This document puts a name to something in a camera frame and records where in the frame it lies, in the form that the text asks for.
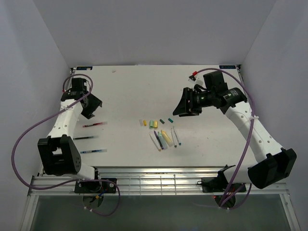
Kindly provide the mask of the green capped white marker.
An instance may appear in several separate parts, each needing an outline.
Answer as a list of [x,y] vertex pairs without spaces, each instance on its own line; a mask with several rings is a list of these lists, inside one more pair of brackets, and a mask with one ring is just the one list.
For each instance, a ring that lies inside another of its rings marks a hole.
[[179,137],[175,127],[173,127],[173,130],[174,130],[174,134],[175,134],[176,140],[178,142],[178,145],[181,145],[181,140],[180,140],[180,137]]

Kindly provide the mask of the yellow highlighter pen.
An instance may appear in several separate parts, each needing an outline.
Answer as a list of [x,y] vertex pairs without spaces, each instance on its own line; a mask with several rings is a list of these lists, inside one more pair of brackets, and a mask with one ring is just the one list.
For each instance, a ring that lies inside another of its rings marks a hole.
[[168,144],[168,146],[171,147],[173,145],[173,141],[170,139],[168,134],[163,130],[161,130],[161,134],[162,134],[163,138],[165,139],[166,143]]

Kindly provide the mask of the mint green highlighter cap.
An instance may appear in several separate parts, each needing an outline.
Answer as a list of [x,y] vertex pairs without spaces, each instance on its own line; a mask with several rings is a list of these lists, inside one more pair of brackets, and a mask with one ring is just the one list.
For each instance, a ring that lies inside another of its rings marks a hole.
[[154,128],[154,121],[153,120],[150,120],[149,128]]

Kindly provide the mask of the dark purple pen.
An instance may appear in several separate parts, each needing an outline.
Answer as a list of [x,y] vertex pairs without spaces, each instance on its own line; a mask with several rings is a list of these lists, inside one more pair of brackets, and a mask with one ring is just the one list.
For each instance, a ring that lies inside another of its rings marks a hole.
[[158,141],[158,143],[159,143],[159,145],[160,145],[160,148],[163,150],[164,148],[163,148],[163,145],[162,145],[162,143],[161,143],[161,141],[160,141],[160,139],[159,139],[159,137],[158,137],[158,134],[156,133],[156,131],[154,130],[154,135],[155,135],[155,137],[156,137],[156,139],[157,139],[157,141]]

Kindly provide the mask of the yellow capped white marker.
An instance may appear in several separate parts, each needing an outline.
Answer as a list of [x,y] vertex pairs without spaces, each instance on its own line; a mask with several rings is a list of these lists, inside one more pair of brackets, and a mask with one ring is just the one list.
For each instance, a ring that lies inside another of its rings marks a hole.
[[155,147],[160,152],[162,149],[161,149],[160,145],[157,143],[157,140],[152,136],[152,134],[149,134],[149,135],[150,135],[150,138],[151,138],[152,142],[154,143]]

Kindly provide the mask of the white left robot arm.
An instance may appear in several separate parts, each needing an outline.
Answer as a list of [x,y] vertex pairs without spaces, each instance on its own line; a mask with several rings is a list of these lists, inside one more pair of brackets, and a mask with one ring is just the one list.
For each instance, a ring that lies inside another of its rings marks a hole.
[[46,174],[85,179],[91,192],[102,187],[97,169],[82,163],[80,152],[73,141],[79,116],[94,117],[93,112],[102,106],[102,101],[90,93],[87,80],[73,78],[71,88],[64,90],[61,97],[60,114],[46,138],[39,139],[38,151]]

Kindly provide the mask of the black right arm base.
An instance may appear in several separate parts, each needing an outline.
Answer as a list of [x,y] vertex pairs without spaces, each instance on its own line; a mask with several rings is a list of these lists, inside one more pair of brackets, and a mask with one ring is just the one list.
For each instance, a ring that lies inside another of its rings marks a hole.
[[[197,181],[197,185],[202,187],[202,191],[205,193],[224,192],[227,189],[228,182],[220,177],[203,177]],[[228,193],[235,192],[241,187],[240,183],[233,183],[228,190]],[[244,185],[238,192],[246,192],[246,186]]]

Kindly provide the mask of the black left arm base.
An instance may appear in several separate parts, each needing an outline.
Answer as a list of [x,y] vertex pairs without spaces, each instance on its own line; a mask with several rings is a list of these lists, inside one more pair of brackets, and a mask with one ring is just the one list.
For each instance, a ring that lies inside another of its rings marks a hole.
[[77,182],[74,193],[115,193],[117,178],[102,178],[104,182]]

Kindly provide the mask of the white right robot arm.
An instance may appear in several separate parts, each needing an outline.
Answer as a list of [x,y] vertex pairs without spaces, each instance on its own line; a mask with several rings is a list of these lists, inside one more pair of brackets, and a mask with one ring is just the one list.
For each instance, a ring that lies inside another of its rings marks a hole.
[[225,166],[218,175],[205,183],[212,192],[216,189],[229,191],[235,183],[251,183],[263,189],[288,177],[297,158],[293,149],[284,149],[267,132],[255,116],[252,101],[239,88],[228,88],[224,81],[225,71],[215,70],[203,75],[204,83],[198,84],[194,72],[189,81],[193,88],[184,88],[175,116],[198,116],[205,107],[219,109],[246,139],[245,149],[251,149],[256,163]]

